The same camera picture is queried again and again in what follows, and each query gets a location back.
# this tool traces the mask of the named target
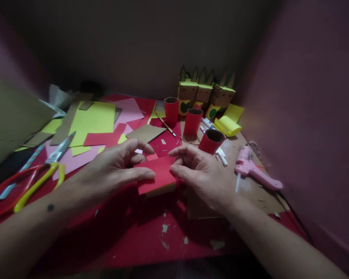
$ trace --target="red scissors handle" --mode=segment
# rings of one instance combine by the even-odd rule
[[[8,213],[13,212],[14,206],[22,198],[22,196],[26,193],[26,191],[33,185],[39,172],[47,166],[49,166],[49,165],[48,164],[38,165],[38,166],[35,166],[32,168],[26,169],[22,172],[18,172],[15,175],[13,175],[12,177],[5,180],[2,184],[0,184],[0,195],[1,195],[1,193],[6,189],[7,186],[9,186],[15,182],[20,182],[29,173],[32,172],[31,178],[29,179],[27,185],[22,188],[22,192],[19,194],[19,196],[12,203],[10,203],[8,206],[0,209],[0,215],[4,215],[4,214],[8,214]]]

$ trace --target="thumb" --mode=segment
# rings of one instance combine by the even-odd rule
[[[149,168],[137,167],[131,169],[121,170],[119,174],[119,184],[126,185],[132,182],[154,179],[155,173]]]
[[[183,165],[172,165],[171,172],[178,178],[182,178],[186,184],[193,186],[197,179],[197,171]]]

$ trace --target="red paper roll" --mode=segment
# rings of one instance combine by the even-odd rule
[[[225,139],[223,133],[215,129],[208,129],[203,135],[199,144],[199,149],[214,155]]]
[[[185,128],[183,134],[187,136],[196,136],[199,129],[199,124],[202,121],[203,111],[198,108],[190,108],[187,110]]]
[[[172,128],[176,125],[178,120],[178,99],[168,97],[164,99],[164,107],[166,110],[166,124]]]

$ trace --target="scissors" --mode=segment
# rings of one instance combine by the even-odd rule
[[[50,155],[50,157],[45,161],[44,164],[31,167],[29,169],[23,170],[22,172],[16,173],[12,177],[5,180],[2,184],[0,184],[0,195],[6,189],[8,185],[11,185],[14,182],[19,182],[22,179],[26,178],[29,174],[32,173],[31,178],[27,185],[22,189],[22,192],[19,196],[8,206],[3,209],[0,209],[0,215],[8,214],[11,212],[20,211],[25,205],[29,198],[35,193],[35,191],[40,188],[41,185],[51,177],[57,169],[59,169],[59,179],[57,185],[54,190],[58,188],[59,185],[63,183],[65,180],[65,165],[58,164],[60,159],[66,153],[68,147],[70,146],[76,132],[73,132],[69,135],[58,147],[57,149]],[[35,182],[35,179],[39,172],[43,169],[49,167],[49,170],[38,180]]]

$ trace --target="tattoo dot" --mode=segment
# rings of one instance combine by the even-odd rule
[[[53,211],[54,205],[52,203],[49,204],[47,209],[48,209],[48,211]]]

